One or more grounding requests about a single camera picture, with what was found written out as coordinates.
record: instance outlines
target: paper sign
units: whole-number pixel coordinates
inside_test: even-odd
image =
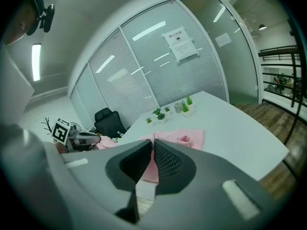
[[[180,27],[176,30],[173,30],[171,32],[162,34],[163,37],[166,39],[168,45],[174,46],[177,44],[180,44],[184,41],[189,40],[189,35],[187,34],[186,30],[184,29],[184,27]]]
[[[227,33],[216,37],[215,40],[219,47],[223,47],[224,45],[231,43],[231,39]]]
[[[192,40],[187,40],[185,42],[172,46],[171,50],[173,51],[177,62],[192,55],[198,54]]]

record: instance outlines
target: ceiling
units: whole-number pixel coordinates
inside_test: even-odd
[[[97,28],[116,9],[129,0],[44,0],[45,6],[55,5],[51,30],[37,29],[25,35],[8,52],[34,87],[34,95],[68,85],[69,65],[73,64]],[[32,45],[41,43],[40,76],[33,81]]]
[[[249,30],[259,32],[259,25],[267,28],[286,22],[288,16],[278,0],[237,0],[233,7]]]

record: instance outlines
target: white flower pot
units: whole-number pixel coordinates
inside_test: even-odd
[[[188,107],[189,107],[190,110],[194,109],[194,103],[191,104],[191,105],[188,105]]]
[[[188,111],[186,113],[183,112],[184,117],[190,117],[192,115],[191,111]]]
[[[163,118],[162,120],[159,120],[160,124],[164,124],[166,122],[166,117]]]

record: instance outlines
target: glass door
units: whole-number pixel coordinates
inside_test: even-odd
[[[248,43],[219,0],[181,0],[208,33],[224,69],[232,104],[257,103],[258,82]]]

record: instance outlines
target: white table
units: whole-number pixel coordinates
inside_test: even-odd
[[[287,155],[288,149],[270,131],[236,107],[206,92],[191,96],[195,105],[190,117],[177,114],[174,103],[171,116],[160,124],[153,118],[154,126],[148,127],[146,118],[152,111],[142,114],[118,142],[127,144],[155,131],[174,131],[177,128],[204,130],[203,151],[218,155],[236,167],[260,180],[273,170]],[[140,180],[137,196],[154,199],[156,184]]]

